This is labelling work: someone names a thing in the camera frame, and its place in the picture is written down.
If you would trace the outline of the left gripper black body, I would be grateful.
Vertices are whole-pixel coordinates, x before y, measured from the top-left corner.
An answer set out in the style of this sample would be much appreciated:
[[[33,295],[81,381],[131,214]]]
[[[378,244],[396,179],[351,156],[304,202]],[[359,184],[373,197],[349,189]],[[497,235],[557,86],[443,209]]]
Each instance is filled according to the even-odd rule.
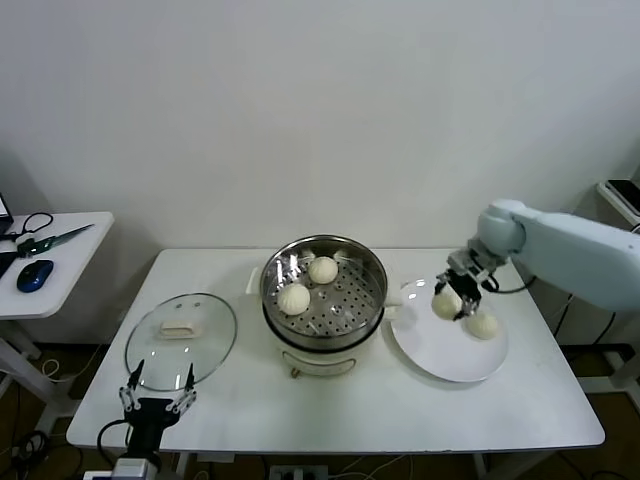
[[[139,405],[139,409],[125,413],[125,420],[132,428],[127,453],[133,457],[150,457],[159,452],[164,431],[178,423],[180,413],[174,410],[170,399],[141,398]]]

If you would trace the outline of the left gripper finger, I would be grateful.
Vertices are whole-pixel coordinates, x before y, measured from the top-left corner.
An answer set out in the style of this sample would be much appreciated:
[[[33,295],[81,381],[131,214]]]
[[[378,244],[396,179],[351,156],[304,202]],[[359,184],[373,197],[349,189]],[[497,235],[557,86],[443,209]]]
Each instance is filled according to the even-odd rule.
[[[193,364],[190,364],[182,393],[172,400],[165,407],[165,410],[173,414],[184,414],[193,405],[196,398],[197,392],[195,390],[195,375],[193,371]]]
[[[144,368],[144,361],[141,360],[137,368],[130,374],[127,384],[119,389],[119,398],[125,412],[140,410],[141,404],[136,396],[136,389]]]

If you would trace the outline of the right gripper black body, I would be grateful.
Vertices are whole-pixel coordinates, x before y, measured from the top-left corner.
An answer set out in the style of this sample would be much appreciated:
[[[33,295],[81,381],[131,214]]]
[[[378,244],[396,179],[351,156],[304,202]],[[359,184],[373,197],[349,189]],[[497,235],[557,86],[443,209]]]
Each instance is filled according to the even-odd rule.
[[[460,274],[452,268],[444,272],[445,282],[458,295],[464,305],[478,306],[482,300],[480,287],[476,279],[468,274]]]

